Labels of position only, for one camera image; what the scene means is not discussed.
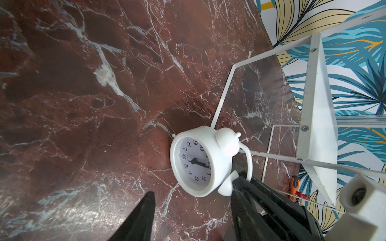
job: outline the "wallpaper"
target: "wallpaper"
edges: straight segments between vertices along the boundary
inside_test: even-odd
[[[256,0],[272,45],[288,44],[344,21],[386,6],[386,0]],[[332,98],[337,116],[385,114],[386,17],[323,38]],[[278,59],[301,109],[310,45],[278,54]],[[338,164],[386,172],[385,128],[339,128]],[[328,232],[344,213],[341,188],[354,175],[338,171],[337,211],[303,203]],[[300,167],[300,192],[328,205]],[[386,185],[384,179],[369,177]]]

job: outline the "hour hand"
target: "hour hand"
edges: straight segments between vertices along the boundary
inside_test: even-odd
[[[197,158],[193,158],[190,162],[192,164],[197,164],[199,166],[202,166],[202,167],[205,167],[205,168],[209,168],[209,166],[205,165],[205,163],[199,162]]]

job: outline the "white alarm clock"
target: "white alarm clock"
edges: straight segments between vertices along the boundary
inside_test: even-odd
[[[239,141],[240,133],[229,128],[218,131],[208,126],[197,127],[174,136],[170,147],[173,173],[181,187],[195,197],[204,197],[221,187],[218,192],[232,194],[232,181],[239,175],[232,174],[232,156],[242,148],[248,161],[247,180],[252,178],[252,156]]]

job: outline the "red marble countertop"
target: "red marble countertop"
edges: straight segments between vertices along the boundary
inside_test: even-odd
[[[210,125],[232,64],[272,49],[252,1],[6,0],[0,21],[1,240],[107,240],[147,191],[153,240],[232,239],[230,198],[188,195],[169,148]],[[266,152],[297,115],[272,56],[236,70],[218,127]],[[295,143],[278,129],[271,152]],[[298,167],[271,160],[265,183]]]

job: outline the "white metal rack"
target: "white metal rack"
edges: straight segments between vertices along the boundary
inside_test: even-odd
[[[297,125],[274,125],[272,127],[270,143],[267,153],[251,151],[252,155],[266,158],[263,177],[266,172],[268,158],[301,163],[313,183],[317,186],[320,194],[330,206],[336,204],[336,177],[337,170],[344,170],[351,173],[368,175],[372,177],[386,178],[385,172],[379,172],[357,167],[350,167],[337,164],[337,128],[347,127],[384,127],[385,118],[379,116],[361,118],[336,118],[332,103],[331,89],[328,81],[326,61],[322,45],[322,38],[341,32],[345,29],[355,27],[380,18],[386,15],[386,7],[356,17],[347,22],[340,23],[319,33],[304,37],[292,43],[279,46],[262,54],[235,63],[230,71],[219,104],[214,114],[211,127],[216,126],[225,97],[232,81],[236,68],[252,62],[276,55],[294,47],[310,43],[310,54],[308,57],[306,83],[304,91],[304,104],[300,120],[300,131],[298,138],[298,149],[296,157],[270,154],[270,143],[274,127],[297,126]]]

